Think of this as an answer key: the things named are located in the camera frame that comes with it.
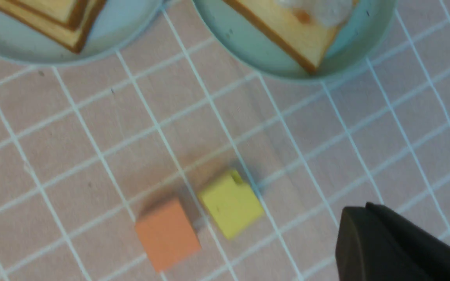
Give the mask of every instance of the toast slice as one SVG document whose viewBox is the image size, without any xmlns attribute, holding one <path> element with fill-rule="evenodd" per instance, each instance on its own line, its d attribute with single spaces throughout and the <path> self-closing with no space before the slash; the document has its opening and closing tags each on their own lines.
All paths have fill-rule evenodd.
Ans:
<svg viewBox="0 0 450 281">
<path fill-rule="evenodd" d="M 88 0 L 8 0 L 39 14 L 57 25 L 76 30 L 81 24 Z"/>
<path fill-rule="evenodd" d="M 7 0 L 0 0 L 0 11 L 56 41 L 73 53 L 80 53 L 106 0 L 87 0 L 86 10 L 77 30 L 69 30 Z"/>
<path fill-rule="evenodd" d="M 327 27 L 279 5 L 276 0 L 223 0 L 290 55 L 308 73 L 315 73 L 340 27 Z"/>
</svg>

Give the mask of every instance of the foam block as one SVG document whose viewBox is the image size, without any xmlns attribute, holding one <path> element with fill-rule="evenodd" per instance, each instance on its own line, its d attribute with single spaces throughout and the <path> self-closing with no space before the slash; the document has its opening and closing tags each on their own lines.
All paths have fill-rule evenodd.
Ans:
<svg viewBox="0 0 450 281">
<path fill-rule="evenodd" d="M 229 240 L 264 215 L 255 193 L 236 170 L 220 176 L 198 197 Z"/>
<path fill-rule="evenodd" d="M 169 269 L 201 249 L 178 198 L 143 216 L 135 229 L 156 272 Z"/>
</svg>

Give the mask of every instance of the light blue plate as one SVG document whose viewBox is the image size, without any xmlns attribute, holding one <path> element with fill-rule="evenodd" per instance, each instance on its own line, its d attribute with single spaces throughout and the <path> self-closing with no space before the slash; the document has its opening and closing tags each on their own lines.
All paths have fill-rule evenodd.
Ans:
<svg viewBox="0 0 450 281">
<path fill-rule="evenodd" d="M 0 12 L 0 59 L 40 66 L 103 59 L 137 38 L 160 11 L 162 1 L 108 0 L 79 55 Z"/>
<path fill-rule="evenodd" d="M 397 0 L 361 0 L 316 75 L 305 72 L 222 0 L 193 2 L 209 30 L 237 59 L 267 75 L 302 82 L 341 75 L 365 59 L 388 34 Z"/>
</svg>

